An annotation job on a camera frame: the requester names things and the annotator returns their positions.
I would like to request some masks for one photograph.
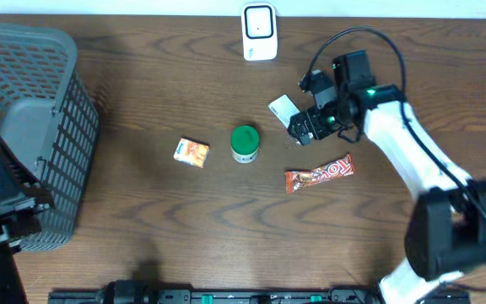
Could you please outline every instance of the wood grain surface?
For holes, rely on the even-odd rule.
[[[288,94],[320,45],[351,25],[385,31],[408,68],[408,98],[438,145],[486,176],[486,20],[278,19],[278,56],[246,62],[239,18],[0,15],[66,31],[101,114],[101,135],[75,237],[55,252],[16,255],[31,303],[53,289],[143,279],[187,288],[319,289],[376,283],[404,256],[413,202],[369,141],[296,147],[267,104]],[[386,45],[362,34],[318,66],[366,48],[380,83],[397,82]],[[258,159],[230,155],[230,131],[256,125]],[[210,144],[204,169],[173,160],[181,136]],[[353,176],[288,195],[284,172],[351,153]],[[470,275],[486,284],[486,267]],[[472,295],[486,303],[486,294]]]

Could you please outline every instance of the red candy bar wrapper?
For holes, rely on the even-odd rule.
[[[354,163],[352,156],[348,154],[340,160],[335,160],[313,171],[288,171],[284,173],[286,176],[286,192],[291,194],[303,187],[352,174],[354,174]]]

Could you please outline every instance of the white backdrop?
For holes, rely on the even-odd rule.
[[[0,0],[0,13],[235,16],[248,0]],[[486,0],[270,0],[279,16],[486,19]]]

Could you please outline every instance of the small packet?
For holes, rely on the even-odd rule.
[[[209,146],[181,138],[174,153],[174,160],[203,168],[208,153]]]
[[[291,194],[303,187],[352,174],[354,174],[354,164],[350,154],[313,171],[288,171],[284,173],[286,176],[286,193]]]

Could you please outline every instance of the green lid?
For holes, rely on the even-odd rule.
[[[239,155],[251,155],[260,146],[260,134],[251,126],[239,126],[232,132],[232,149]]]

